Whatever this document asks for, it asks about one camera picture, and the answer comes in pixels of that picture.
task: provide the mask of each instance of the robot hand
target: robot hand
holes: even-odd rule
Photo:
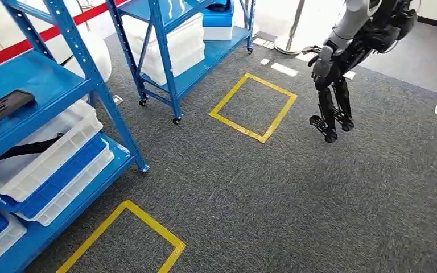
[[[312,79],[315,82],[323,81],[329,74],[329,71],[331,71],[333,53],[333,49],[325,45],[319,55],[317,55],[317,58],[315,58],[316,60],[312,67]]]

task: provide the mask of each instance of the yellow floor marking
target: yellow floor marking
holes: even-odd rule
[[[247,80],[247,78],[250,78],[254,81],[258,81],[261,84],[270,87],[274,90],[277,90],[279,92],[281,92],[282,94],[285,94],[287,96],[289,96],[289,100],[287,100],[286,104],[284,105],[284,107],[282,108],[282,110],[279,112],[279,114],[277,115],[277,117],[275,117],[274,121],[272,122],[272,124],[269,126],[269,128],[267,129],[267,131],[264,133],[264,135],[259,135],[255,132],[253,132],[252,130],[249,130],[247,128],[244,128],[238,124],[236,124],[235,122],[222,117],[221,115],[219,115],[219,111],[220,109],[222,109],[222,107],[224,107],[224,105],[229,101],[229,99],[237,92],[237,90],[245,83],[245,81]],[[294,103],[295,99],[297,98],[296,94],[292,94],[291,92],[282,89],[274,84],[271,84],[268,81],[265,81],[259,77],[255,77],[254,75],[251,75],[249,73],[245,73],[245,75],[238,81],[238,83],[235,84],[234,87],[232,87],[232,89],[229,91],[229,93],[227,93],[225,95],[225,97],[217,104],[217,106],[215,106],[215,108],[209,113],[209,115],[213,118],[218,119],[219,121],[227,124],[228,126],[236,129],[239,132],[242,132],[250,137],[255,138],[256,140],[265,143],[267,141],[267,139],[270,137],[270,135],[272,135],[272,133],[275,131],[275,129],[277,128],[277,126],[279,126],[279,123],[281,122],[282,118],[284,118],[284,116],[287,114],[287,111],[289,111],[290,107],[292,106],[292,104]]]
[[[111,214],[108,218],[100,224],[100,226],[91,234],[91,236],[86,239],[86,241],[76,250],[76,252],[69,257],[69,259],[58,269],[56,273],[65,273],[67,272],[74,263],[89,249],[89,247],[98,239],[99,236],[105,232],[105,230],[113,223],[114,220],[125,210],[133,212],[138,218],[140,218],[143,222],[145,222],[149,227],[155,230],[158,234],[160,234],[163,238],[169,241],[175,249],[172,251],[168,259],[158,270],[158,273],[167,273],[171,267],[174,265],[175,261],[178,259],[182,251],[185,249],[185,243],[183,243],[179,238],[173,235],[170,231],[168,231],[165,227],[163,227],[159,222],[155,219],[151,218],[146,212],[144,212],[137,205],[133,204],[130,200],[126,200],[122,202]]]

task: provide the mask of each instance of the black object on shelf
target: black object on shelf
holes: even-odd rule
[[[214,13],[224,13],[230,10],[230,1],[227,0],[227,4],[213,3],[207,6],[207,10]]]
[[[33,94],[19,89],[0,98],[0,120],[14,113],[22,106],[33,104],[36,99]]]

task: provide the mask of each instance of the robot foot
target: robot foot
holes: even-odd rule
[[[312,117],[310,117],[309,123],[316,127],[321,132],[321,134],[324,135],[324,140],[327,143],[333,143],[337,140],[336,132],[333,129],[328,129],[324,120],[321,119],[319,116],[313,115]]]
[[[334,109],[332,109],[332,112],[334,113],[334,118],[337,120],[339,124],[341,124],[341,128],[343,129],[343,131],[349,132],[353,130],[354,128],[353,121],[347,118],[341,110],[334,107]]]

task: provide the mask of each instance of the gray carpet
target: gray carpet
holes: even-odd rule
[[[308,124],[318,109],[306,63],[239,48],[182,101],[177,126],[168,106],[138,105],[118,40],[107,43],[108,84],[150,171],[126,171],[27,272],[55,272],[128,199],[187,244],[170,272],[437,272],[437,93],[357,68],[356,128],[327,144]],[[245,72],[298,96],[265,144],[208,116]],[[261,133],[284,102],[252,83],[221,114]],[[170,245],[120,217],[71,272],[156,272],[165,262]]]

